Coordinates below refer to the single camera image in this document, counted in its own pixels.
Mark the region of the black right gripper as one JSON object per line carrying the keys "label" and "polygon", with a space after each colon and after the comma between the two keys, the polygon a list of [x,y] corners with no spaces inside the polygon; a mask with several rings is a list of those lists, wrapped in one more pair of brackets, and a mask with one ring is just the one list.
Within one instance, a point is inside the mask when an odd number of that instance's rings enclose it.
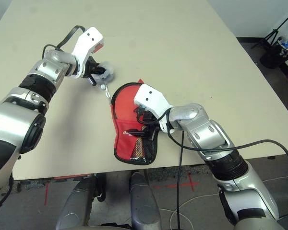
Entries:
{"label": "black right gripper", "polygon": [[142,107],[136,107],[134,112],[136,113],[137,122],[144,126],[144,130],[129,129],[127,130],[127,134],[137,138],[154,140],[159,131],[159,125],[155,116],[151,112],[145,111]]}

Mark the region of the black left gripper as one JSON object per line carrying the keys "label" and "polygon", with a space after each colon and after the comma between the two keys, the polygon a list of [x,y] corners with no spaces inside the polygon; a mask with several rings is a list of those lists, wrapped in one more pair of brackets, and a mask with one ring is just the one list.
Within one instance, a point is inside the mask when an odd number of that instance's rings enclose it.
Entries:
{"label": "black left gripper", "polygon": [[108,75],[108,71],[103,66],[98,66],[97,63],[92,57],[89,57],[85,64],[84,79],[88,79],[89,83],[93,86],[96,86],[97,83],[93,78],[92,74],[95,75]]}

